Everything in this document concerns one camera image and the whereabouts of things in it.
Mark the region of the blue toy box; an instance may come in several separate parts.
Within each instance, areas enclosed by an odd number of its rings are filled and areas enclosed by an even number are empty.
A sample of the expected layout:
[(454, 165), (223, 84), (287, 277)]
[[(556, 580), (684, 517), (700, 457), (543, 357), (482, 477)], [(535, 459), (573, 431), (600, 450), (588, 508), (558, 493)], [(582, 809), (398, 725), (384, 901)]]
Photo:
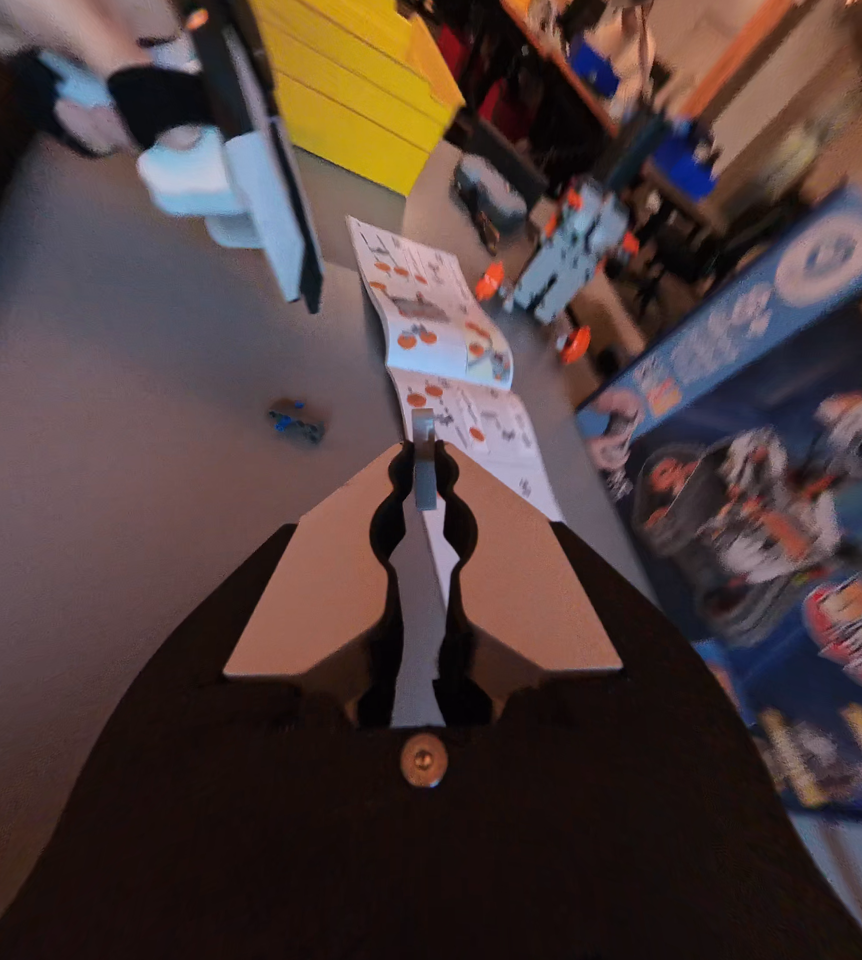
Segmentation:
[(862, 819), (862, 192), (831, 192), (577, 421), (784, 804)]

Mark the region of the light grey holed beam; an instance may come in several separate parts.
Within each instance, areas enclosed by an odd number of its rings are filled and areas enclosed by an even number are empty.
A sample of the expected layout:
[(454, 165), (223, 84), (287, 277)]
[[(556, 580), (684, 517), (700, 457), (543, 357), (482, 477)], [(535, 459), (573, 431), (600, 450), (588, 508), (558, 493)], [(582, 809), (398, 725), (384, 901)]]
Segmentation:
[(437, 510), (437, 436), (434, 412), (428, 407), (412, 411), (413, 496), (417, 510)]

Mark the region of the grey toy robot model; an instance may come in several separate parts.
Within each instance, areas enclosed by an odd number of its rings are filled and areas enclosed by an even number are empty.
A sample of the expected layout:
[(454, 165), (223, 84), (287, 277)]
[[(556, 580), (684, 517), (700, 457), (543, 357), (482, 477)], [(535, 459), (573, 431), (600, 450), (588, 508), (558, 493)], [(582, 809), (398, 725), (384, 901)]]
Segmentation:
[(637, 255), (640, 244), (629, 215), (620, 198), (592, 178), (574, 181), (505, 294), (506, 308), (520, 309), (544, 326), (554, 322), (606, 262), (626, 263)]

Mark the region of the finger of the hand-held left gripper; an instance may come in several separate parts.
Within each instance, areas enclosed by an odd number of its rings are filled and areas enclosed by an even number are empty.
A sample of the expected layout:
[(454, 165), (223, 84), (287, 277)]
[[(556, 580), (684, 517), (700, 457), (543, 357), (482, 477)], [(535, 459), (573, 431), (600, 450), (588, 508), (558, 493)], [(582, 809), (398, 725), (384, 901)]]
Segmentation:
[(317, 314), (324, 260), (283, 118), (227, 140), (224, 158), (281, 295)]

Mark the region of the dark grey angled beam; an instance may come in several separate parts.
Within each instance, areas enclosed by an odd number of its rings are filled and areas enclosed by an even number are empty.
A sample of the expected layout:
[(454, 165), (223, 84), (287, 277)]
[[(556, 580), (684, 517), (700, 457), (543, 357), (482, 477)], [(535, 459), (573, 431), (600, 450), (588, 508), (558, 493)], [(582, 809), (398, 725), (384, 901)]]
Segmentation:
[(304, 438), (310, 444), (320, 443), (326, 433), (326, 425), (317, 409), (304, 400), (280, 398), (271, 402), (269, 422), (281, 435)]

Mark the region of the open instruction booklet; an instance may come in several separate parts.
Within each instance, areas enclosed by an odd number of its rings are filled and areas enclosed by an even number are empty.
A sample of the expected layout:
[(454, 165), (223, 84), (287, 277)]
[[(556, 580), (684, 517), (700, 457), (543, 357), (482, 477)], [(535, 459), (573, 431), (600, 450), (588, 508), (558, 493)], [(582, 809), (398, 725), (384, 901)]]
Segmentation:
[(562, 522), (533, 422), (510, 389), (509, 341), (475, 299), (458, 259), (351, 216), (345, 222), (384, 329), (406, 438), (413, 438), (413, 412), (428, 410), (438, 440)]

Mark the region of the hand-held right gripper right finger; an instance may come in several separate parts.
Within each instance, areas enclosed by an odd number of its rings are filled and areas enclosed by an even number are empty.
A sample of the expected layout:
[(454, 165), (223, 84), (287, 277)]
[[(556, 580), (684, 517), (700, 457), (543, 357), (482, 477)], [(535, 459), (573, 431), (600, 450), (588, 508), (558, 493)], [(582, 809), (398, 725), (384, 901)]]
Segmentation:
[(449, 727), (498, 721), (518, 693), (617, 674), (622, 659), (551, 521), (437, 441), (437, 513), (454, 554), (435, 696)]

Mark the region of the yellow storage bin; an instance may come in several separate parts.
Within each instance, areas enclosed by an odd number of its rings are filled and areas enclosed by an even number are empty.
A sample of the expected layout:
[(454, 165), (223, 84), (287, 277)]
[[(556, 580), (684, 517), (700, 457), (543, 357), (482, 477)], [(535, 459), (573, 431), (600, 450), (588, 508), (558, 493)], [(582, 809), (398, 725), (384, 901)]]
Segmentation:
[(408, 196), (464, 106), (425, 20), (392, 1), (249, 5), (293, 144)]

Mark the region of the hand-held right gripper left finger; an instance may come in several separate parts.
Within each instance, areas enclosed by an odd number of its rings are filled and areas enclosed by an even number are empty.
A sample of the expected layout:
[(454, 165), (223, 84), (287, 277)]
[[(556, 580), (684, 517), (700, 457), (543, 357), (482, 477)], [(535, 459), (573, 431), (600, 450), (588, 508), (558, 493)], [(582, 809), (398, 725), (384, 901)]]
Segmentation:
[(325, 695), (356, 726), (390, 725), (404, 646), (390, 559), (413, 467), (413, 444), (397, 443), (282, 529), (287, 544), (224, 678)]

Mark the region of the grey desk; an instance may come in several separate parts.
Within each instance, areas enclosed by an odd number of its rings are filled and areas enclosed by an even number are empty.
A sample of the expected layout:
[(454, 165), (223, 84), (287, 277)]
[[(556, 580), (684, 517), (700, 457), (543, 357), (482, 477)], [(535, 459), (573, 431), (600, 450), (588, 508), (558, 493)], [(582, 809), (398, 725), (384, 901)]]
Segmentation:
[(282, 527), (400, 438), (378, 342), (355, 270), (310, 317), (125, 162), (29, 154), (0, 213), (0, 958), (862, 958), (637, 590), (554, 374), (521, 383), (624, 671), (443, 730), (431, 789), (404, 729), (221, 677)]

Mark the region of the grey remote controller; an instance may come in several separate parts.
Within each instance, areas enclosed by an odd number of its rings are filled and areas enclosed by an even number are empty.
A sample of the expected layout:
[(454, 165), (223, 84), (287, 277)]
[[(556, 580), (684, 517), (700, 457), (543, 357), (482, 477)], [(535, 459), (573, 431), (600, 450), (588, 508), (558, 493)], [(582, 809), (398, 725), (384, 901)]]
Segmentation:
[(494, 255), (505, 234), (527, 221), (525, 198), (483, 156), (465, 152), (452, 176), (452, 193), (465, 208), (485, 249)]

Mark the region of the blue storage bin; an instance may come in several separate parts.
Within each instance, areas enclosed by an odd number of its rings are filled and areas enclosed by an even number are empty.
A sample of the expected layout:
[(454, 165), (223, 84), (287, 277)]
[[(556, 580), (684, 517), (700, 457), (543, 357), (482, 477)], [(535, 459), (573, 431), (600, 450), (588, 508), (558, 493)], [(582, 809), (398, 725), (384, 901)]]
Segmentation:
[(669, 128), (651, 161), (678, 191), (699, 202), (716, 185), (714, 166), (720, 155), (712, 128), (698, 119), (683, 118)]
[(611, 61), (582, 36), (576, 36), (570, 42), (567, 62), (574, 74), (599, 96), (604, 99), (614, 97), (620, 78)]

